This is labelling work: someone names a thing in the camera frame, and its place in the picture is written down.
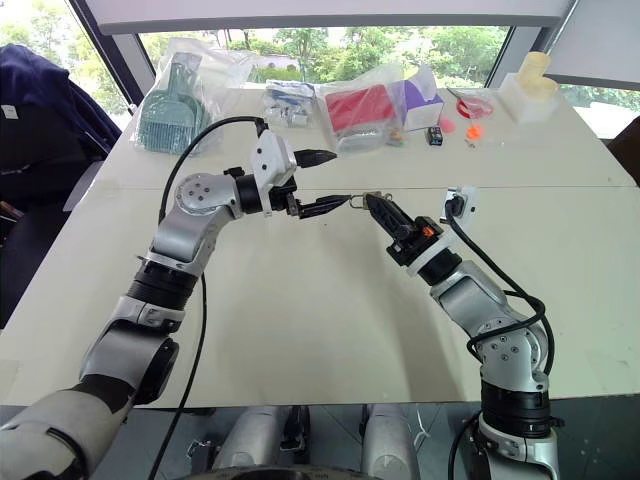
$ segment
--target metal clip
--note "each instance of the metal clip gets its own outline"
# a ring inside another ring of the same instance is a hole
[[[385,200],[393,200],[393,195],[391,195],[390,193],[382,193],[381,191],[377,190],[375,192],[364,192],[360,195],[351,195],[351,198],[349,199],[349,206],[351,208],[357,208],[359,210],[369,210],[369,206],[367,205],[367,195],[376,195],[378,197],[384,198]],[[362,199],[361,205],[354,204],[353,200],[356,198]]]

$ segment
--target plastic bag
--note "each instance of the plastic bag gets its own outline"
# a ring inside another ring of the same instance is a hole
[[[371,150],[404,142],[405,97],[393,87],[401,80],[402,67],[386,64],[351,81],[316,86],[322,126],[335,150]]]
[[[315,89],[310,83],[267,80],[264,116],[267,122],[286,127],[306,127],[313,116]]]
[[[156,82],[140,107],[136,145],[155,152],[180,154],[203,128],[235,106],[256,56],[213,48],[193,38],[171,38],[160,59]],[[217,144],[212,132],[198,150]]]

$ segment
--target silver robot arm segment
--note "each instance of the silver robot arm segment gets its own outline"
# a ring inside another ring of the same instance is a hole
[[[475,346],[481,361],[482,413],[474,440],[486,460],[484,471],[494,480],[557,480],[555,420],[542,369],[548,352],[544,329],[533,324],[490,335],[527,317],[509,306],[504,292],[473,262],[437,244],[443,231],[431,218],[413,220],[376,194],[367,194],[366,203],[393,238],[389,255],[429,284],[431,297],[471,338],[483,335]]]
[[[162,394],[178,354],[169,335],[180,327],[222,228],[245,213],[286,210],[305,218],[341,205],[348,196],[309,205],[293,198],[296,168],[333,158],[319,150],[293,152],[284,139],[264,130],[251,159],[255,176],[236,167],[224,175],[185,178],[129,291],[89,349],[80,383],[0,427],[0,480],[88,478],[129,410]]]

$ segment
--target gray floor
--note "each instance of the gray floor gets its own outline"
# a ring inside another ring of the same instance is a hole
[[[477,408],[477,404],[405,405],[412,432],[419,431],[417,412],[429,433],[418,451],[423,480],[446,478],[449,446],[454,431]],[[0,424],[16,413],[0,408]],[[158,479],[179,478],[189,473],[185,453],[192,440],[209,428],[221,437],[242,409],[218,409],[212,418],[184,415],[174,434]],[[597,397],[553,402],[553,414],[566,426],[559,430],[560,469],[563,479],[632,480],[640,478],[640,396]],[[107,457],[93,479],[146,479],[167,425],[170,412],[135,410],[120,430]],[[311,407],[311,462],[358,469],[361,439],[358,433],[360,406]],[[283,456],[281,463],[291,458]],[[462,462],[456,479],[466,479]]]

